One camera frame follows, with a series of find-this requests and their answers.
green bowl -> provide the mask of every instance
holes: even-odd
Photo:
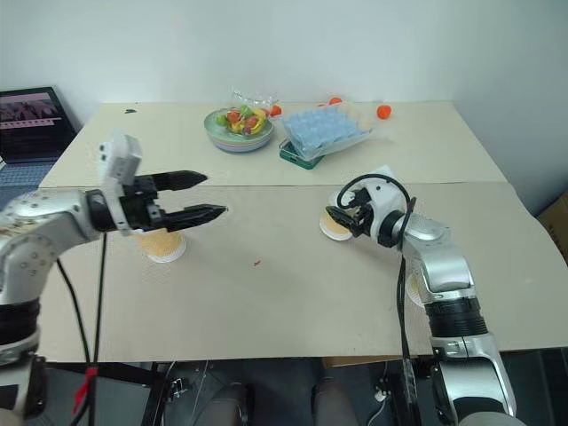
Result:
[[[239,135],[237,133],[232,133],[224,126],[219,126],[216,123],[216,118],[218,114],[226,112],[226,108],[213,111],[203,121],[205,130],[214,142],[221,142],[222,144],[227,144],[229,146],[256,146],[264,145],[264,143],[270,139],[272,132],[274,131],[274,124],[270,120],[266,120],[264,127],[256,135]]]

white table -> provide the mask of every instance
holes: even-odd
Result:
[[[138,113],[123,114],[130,107]],[[95,175],[85,167],[94,159],[86,153],[94,153],[118,126],[139,138],[142,173],[197,169],[191,159],[201,156],[199,171],[211,180],[163,193],[164,208],[199,202],[229,206],[217,221],[185,231],[191,247],[172,264],[154,264],[130,239],[110,236],[102,361],[400,354],[394,303],[398,254],[367,238],[333,242],[318,228],[329,194],[383,163],[373,159],[384,159],[408,184],[419,212],[452,227],[501,349],[566,345],[568,329],[558,327],[568,320],[564,260],[450,104],[397,104],[389,141],[329,156],[311,172],[278,158],[278,139],[244,155],[211,146],[187,113],[202,118],[214,107],[104,105],[43,182],[44,187],[95,185]],[[152,123],[144,111],[153,112]],[[420,163],[407,155],[413,139],[422,143],[415,148],[422,167],[406,162]],[[168,156],[165,146],[181,154]],[[74,248],[63,262],[92,335],[99,244]],[[68,299],[67,290],[53,270],[42,300],[40,352],[52,360],[79,361],[72,307],[62,299]],[[425,314],[408,299],[406,307],[412,352],[430,353]]]

paper plate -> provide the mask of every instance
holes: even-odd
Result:
[[[205,131],[207,131],[211,141],[216,147],[233,153],[244,153],[258,149],[270,141],[274,131],[274,124],[272,124],[270,120],[266,121],[263,129],[256,135],[238,135],[216,123],[217,115],[222,114],[224,111],[226,111],[226,109],[213,111],[205,117],[203,121]]]

floor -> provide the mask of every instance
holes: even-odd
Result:
[[[542,351],[510,353],[504,363],[517,397],[517,417],[529,426],[561,425],[565,423],[566,409],[558,408],[568,400],[568,375],[566,360],[545,371],[547,357]],[[383,375],[383,363],[324,369],[320,359],[245,359],[210,361],[203,375],[205,362],[177,363],[172,377],[187,377],[191,389],[181,398],[169,403],[165,412],[165,426],[190,426],[199,416],[207,401],[225,384],[252,383],[256,389],[255,426],[311,425],[310,397],[312,386],[322,377],[334,377],[346,389],[359,424],[364,425],[369,416],[380,407],[374,400],[375,384]],[[388,365],[393,372],[396,361]],[[558,377],[550,382],[547,375]],[[27,422],[27,426],[69,424],[72,415],[73,394],[81,384],[77,374],[50,370],[49,400],[45,414]],[[431,393],[430,379],[419,380],[418,394],[422,424],[434,426],[438,421]],[[148,389],[112,380],[100,380],[98,392],[97,425],[139,425]],[[387,405],[375,419],[373,426],[396,424]]]

orange ball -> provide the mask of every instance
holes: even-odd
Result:
[[[386,120],[387,118],[389,118],[391,116],[391,112],[392,108],[389,105],[381,105],[378,108],[376,108],[376,115],[381,120]]]
[[[273,105],[272,111],[270,112],[270,116],[274,117],[275,115],[280,115],[280,114],[282,114],[282,108],[280,108],[278,105]]]

